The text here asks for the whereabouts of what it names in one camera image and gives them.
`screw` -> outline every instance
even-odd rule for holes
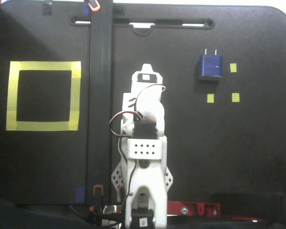
[[[183,214],[184,216],[186,216],[187,213],[188,213],[187,208],[182,208],[182,209],[181,209],[181,214]]]

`yellow tape marker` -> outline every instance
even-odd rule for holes
[[[70,116],[67,122],[19,122],[17,121],[17,94],[19,71],[71,71]],[[6,130],[19,131],[66,131],[78,130],[80,118],[81,62],[10,62]]]
[[[233,103],[239,103],[240,102],[239,93],[232,93],[232,102]]]
[[[232,73],[237,72],[236,63],[231,63],[231,64],[230,64],[230,70],[231,70]]]
[[[214,103],[214,94],[208,94],[207,103]]]

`blue tape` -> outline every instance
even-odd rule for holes
[[[85,202],[86,191],[85,187],[77,187],[75,190],[75,203]]]
[[[89,15],[89,14],[91,14],[91,9],[90,9],[88,3],[85,2],[83,5],[84,5],[83,14],[84,14],[84,15]]]

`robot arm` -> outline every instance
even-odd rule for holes
[[[126,228],[166,228],[167,191],[173,177],[166,166],[162,82],[162,76],[144,64],[132,76],[131,92],[123,95],[119,136],[127,137],[119,140],[121,161],[112,174],[112,183],[118,201],[119,186],[124,184]]]

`horizontal slot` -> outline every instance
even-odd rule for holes
[[[76,21],[75,24],[90,24],[90,21]]]
[[[195,23],[195,24],[182,24],[182,26],[199,26],[199,27],[202,27],[202,26],[204,26],[204,24],[199,24],[199,23]]]
[[[136,23],[136,22],[130,22],[130,25],[132,25],[134,28],[141,28],[141,29],[149,29],[154,23]]]
[[[90,17],[89,16],[74,16],[70,19],[70,24],[72,25],[90,25]]]
[[[215,21],[210,18],[199,19],[156,19],[141,20],[128,18],[115,18],[114,25],[130,25],[133,29],[151,30],[153,27],[169,27],[169,28],[190,28],[190,29],[207,29],[210,30],[215,26]]]

